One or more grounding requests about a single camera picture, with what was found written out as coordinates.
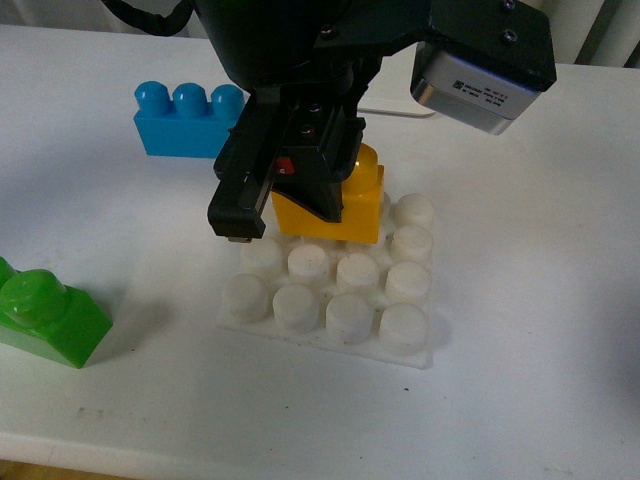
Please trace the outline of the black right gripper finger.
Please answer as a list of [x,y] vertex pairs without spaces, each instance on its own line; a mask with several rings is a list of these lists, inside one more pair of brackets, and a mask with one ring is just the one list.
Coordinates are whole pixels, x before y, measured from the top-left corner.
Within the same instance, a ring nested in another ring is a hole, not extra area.
[[251,93],[214,164],[219,185],[207,218],[216,235],[240,243],[263,237],[261,214],[289,120],[290,107],[280,89]]

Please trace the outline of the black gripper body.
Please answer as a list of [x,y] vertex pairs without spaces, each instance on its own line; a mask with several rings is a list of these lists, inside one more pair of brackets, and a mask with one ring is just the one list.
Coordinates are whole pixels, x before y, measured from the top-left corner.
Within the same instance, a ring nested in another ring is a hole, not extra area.
[[197,1],[241,88],[309,84],[423,42],[534,92],[556,81],[548,17],[520,1]]

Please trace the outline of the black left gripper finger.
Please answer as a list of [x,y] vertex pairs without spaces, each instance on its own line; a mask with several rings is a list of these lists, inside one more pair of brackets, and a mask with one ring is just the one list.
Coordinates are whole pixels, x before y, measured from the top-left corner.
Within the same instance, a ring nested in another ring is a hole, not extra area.
[[342,183],[355,168],[366,126],[340,107],[300,107],[287,126],[272,190],[329,223],[342,218]]

